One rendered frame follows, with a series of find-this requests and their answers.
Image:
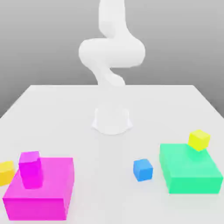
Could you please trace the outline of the small orange-yellow cube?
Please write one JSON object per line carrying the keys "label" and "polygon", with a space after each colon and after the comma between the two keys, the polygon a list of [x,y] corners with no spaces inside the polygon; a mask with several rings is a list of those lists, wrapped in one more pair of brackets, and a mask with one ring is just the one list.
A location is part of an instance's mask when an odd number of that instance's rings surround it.
{"label": "small orange-yellow cube", "polygon": [[0,186],[10,184],[15,175],[13,161],[0,162]]}

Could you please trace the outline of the large green box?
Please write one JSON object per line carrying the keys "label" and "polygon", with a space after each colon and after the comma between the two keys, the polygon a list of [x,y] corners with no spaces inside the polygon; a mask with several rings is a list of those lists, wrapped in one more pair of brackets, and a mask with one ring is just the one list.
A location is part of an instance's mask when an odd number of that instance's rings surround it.
{"label": "large green box", "polygon": [[223,176],[206,149],[162,143],[159,161],[170,194],[218,194]]}

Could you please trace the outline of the large magenta box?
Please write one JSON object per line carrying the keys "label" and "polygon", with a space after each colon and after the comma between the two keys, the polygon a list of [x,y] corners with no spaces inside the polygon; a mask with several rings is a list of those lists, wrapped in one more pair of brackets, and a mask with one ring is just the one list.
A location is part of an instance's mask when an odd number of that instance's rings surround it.
{"label": "large magenta box", "polygon": [[74,161],[71,157],[42,157],[42,186],[24,186],[16,172],[3,203],[11,221],[66,220],[74,185]]}

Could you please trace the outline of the small yellow cube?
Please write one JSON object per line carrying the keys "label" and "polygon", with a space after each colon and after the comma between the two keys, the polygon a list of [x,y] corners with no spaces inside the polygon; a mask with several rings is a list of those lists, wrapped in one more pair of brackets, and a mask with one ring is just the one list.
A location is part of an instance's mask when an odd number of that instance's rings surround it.
{"label": "small yellow cube", "polygon": [[189,134],[188,145],[196,151],[204,150],[210,142],[210,134],[198,129]]}

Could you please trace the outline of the small magenta cube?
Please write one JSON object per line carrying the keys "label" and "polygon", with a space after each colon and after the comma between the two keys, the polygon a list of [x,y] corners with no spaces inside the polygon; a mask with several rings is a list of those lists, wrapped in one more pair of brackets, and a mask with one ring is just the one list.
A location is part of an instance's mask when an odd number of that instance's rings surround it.
{"label": "small magenta cube", "polygon": [[19,171],[26,189],[42,187],[43,172],[38,151],[22,152],[19,158]]}

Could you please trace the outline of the small blue cube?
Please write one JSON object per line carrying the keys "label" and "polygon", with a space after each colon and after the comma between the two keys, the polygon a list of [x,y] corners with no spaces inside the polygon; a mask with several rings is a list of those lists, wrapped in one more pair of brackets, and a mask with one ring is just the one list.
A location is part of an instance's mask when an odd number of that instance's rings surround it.
{"label": "small blue cube", "polygon": [[153,176],[153,166],[148,159],[135,160],[133,162],[133,173],[138,182],[150,180]]}

